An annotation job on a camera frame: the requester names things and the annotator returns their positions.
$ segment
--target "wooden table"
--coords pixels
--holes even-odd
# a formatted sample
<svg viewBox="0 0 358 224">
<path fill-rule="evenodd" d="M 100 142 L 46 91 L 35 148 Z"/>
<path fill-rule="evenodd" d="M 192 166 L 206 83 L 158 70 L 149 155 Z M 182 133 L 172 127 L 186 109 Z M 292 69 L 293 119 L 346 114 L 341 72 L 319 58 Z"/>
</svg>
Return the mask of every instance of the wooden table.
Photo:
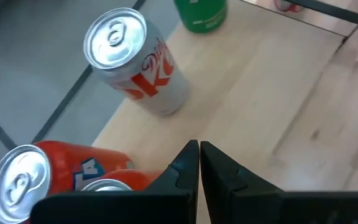
<svg viewBox="0 0 358 224">
<path fill-rule="evenodd" d="M 297 140 L 302 129 L 289 142 L 285 136 L 294 132 L 301 107 L 341 40 L 229 1 L 227 20 L 216 32 L 191 34 L 179 24 L 167 40 L 191 86 L 184 107 L 159 118 L 124 100 L 93 145 L 127 153 L 140 169 L 162 170 L 190 139 L 207 140 L 273 184 L 304 189 L 313 177 L 304 177 L 292 159 L 306 158 L 308 151 L 299 149 L 299 155 L 293 145 L 280 147 Z M 198 222 L 209 222 L 201 182 Z"/>
</svg>

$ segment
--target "can lid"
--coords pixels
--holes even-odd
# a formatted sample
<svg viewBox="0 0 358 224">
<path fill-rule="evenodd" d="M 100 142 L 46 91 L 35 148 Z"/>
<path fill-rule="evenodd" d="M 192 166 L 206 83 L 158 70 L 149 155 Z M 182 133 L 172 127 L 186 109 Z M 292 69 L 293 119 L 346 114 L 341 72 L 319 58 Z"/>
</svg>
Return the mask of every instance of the can lid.
<svg viewBox="0 0 358 224">
<path fill-rule="evenodd" d="M 117 191 L 117 190 L 132 190 L 125 183 L 114 180 L 114 179 L 101 179 L 94 181 L 87 186 L 85 186 L 82 190 L 87 191 Z"/>
<path fill-rule="evenodd" d="M 142 48 L 146 39 L 144 17 L 131 8 L 117 8 L 93 22 L 84 40 L 84 53 L 89 63 L 99 69 L 112 69 L 126 64 Z"/>
<path fill-rule="evenodd" d="M 0 161 L 0 222 L 21 223 L 50 186 L 47 155 L 37 146 L 23 145 Z"/>
</svg>

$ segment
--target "tile grout line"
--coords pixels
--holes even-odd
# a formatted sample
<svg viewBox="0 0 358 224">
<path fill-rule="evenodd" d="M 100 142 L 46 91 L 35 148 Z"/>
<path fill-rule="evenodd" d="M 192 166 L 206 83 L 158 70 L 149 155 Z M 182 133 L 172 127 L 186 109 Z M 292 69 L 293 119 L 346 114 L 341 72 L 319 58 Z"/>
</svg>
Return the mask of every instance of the tile grout line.
<svg viewBox="0 0 358 224">
<path fill-rule="evenodd" d="M 135 10 L 141 9 L 146 0 L 137 0 L 132 7 Z M 42 126 L 41 130 L 35 135 L 35 138 L 32 142 L 37 142 L 42 140 L 50 131 L 52 126 L 55 124 L 56 120 L 62 115 L 67 105 L 74 99 L 75 95 L 78 93 L 80 88 L 85 84 L 85 81 L 91 75 L 93 69 L 91 65 L 88 65 L 81 76 L 77 79 L 74 85 L 70 88 L 66 96 L 62 99 L 59 105 L 56 107 L 55 111 L 51 114 L 47 122 Z M 5 145 L 5 147 L 10 151 L 16 147 L 14 141 L 6 134 L 5 130 L 0 126 L 0 141 Z"/>
</svg>

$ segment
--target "gray floor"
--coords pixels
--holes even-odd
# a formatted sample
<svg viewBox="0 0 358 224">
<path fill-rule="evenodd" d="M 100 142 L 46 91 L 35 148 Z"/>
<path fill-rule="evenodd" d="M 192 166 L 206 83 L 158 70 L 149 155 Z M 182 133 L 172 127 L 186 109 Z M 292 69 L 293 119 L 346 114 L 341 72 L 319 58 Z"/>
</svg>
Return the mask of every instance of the gray floor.
<svg viewBox="0 0 358 224">
<path fill-rule="evenodd" d="M 103 12 L 135 0 L 11 1 L 0 14 L 0 125 L 16 144 L 30 143 L 86 68 L 82 41 Z M 179 18 L 173 1 L 140 10 L 165 38 Z M 93 74 L 47 139 L 91 144 L 123 97 Z M 0 158 L 7 149 L 0 142 Z"/>
</svg>

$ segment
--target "red diet coke logo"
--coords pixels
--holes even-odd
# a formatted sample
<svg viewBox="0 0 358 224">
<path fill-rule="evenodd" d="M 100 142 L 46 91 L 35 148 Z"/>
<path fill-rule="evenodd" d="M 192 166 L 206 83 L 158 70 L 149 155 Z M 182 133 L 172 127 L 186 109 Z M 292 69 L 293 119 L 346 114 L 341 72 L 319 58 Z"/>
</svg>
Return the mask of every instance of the red diet coke logo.
<svg viewBox="0 0 358 224">
<path fill-rule="evenodd" d="M 166 77 L 160 76 L 161 64 L 162 70 Z M 173 59 L 169 53 L 168 47 L 164 42 L 157 38 L 157 46 L 155 52 L 148 54 L 142 62 L 142 71 L 131 78 L 131 80 L 142 90 L 123 89 L 129 96 L 135 100 L 142 99 L 144 95 L 152 97 L 158 93 L 158 86 L 165 86 L 170 81 L 170 75 L 173 73 Z M 150 72 L 155 74 L 154 82 L 150 83 L 142 74 L 142 72 Z"/>
</svg>

